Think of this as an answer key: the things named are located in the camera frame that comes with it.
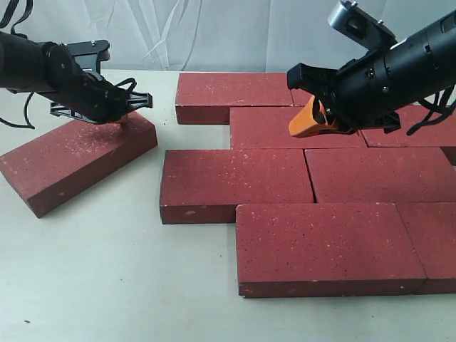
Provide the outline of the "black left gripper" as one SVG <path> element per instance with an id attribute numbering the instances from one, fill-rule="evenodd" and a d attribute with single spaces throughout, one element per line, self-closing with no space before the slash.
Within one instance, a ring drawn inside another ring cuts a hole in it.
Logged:
<path id="1" fill-rule="evenodd" d="M 136 92 L 134 78 L 113 84 L 101 73 L 83 70 L 67 44 L 47 43 L 43 52 L 51 89 L 41 95 L 52 102 L 52 115 L 92 124 L 127 123 L 129 113 L 152 107 L 152 95 Z"/>

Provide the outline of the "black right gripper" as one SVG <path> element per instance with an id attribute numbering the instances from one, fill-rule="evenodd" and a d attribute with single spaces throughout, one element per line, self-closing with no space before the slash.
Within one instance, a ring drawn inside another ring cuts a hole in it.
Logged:
<path id="1" fill-rule="evenodd" d="M 357 130 L 400 128 L 397 109 L 414 102 L 429 114 L 409 129 L 441 123 L 455 110 L 455 30 L 425 28 L 386 52 L 344 70 L 299 63 L 287 73 L 290 89 L 312 96 L 289 123 L 294 138 L 352 135 Z"/>

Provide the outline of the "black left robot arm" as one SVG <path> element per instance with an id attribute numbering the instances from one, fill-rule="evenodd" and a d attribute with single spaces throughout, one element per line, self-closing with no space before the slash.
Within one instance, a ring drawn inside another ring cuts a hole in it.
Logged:
<path id="1" fill-rule="evenodd" d="M 100 65 L 110 58 L 109 48 L 106 40 L 58 44 L 2 33 L 1 88 L 38 94 L 50 100 L 52 115 L 94 125 L 151 108 L 152 96 L 135 91 L 134 78 L 113 84 L 102 76 Z"/>

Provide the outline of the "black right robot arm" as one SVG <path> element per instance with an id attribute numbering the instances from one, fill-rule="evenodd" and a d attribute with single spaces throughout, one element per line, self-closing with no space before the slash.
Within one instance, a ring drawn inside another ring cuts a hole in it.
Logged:
<path id="1" fill-rule="evenodd" d="M 287 73 L 287 86 L 310 93 L 306 106 L 290 121 L 295 138 L 351 135 L 380 128 L 400 129 L 397 110 L 419 103 L 428 114 L 412 135 L 450 117 L 455 104 L 455 12 L 402 41 L 379 21 L 349 1 L 340 1 L 329 25 L 367 49 L 366 55 L 336 69 L 299 63 Z"/>

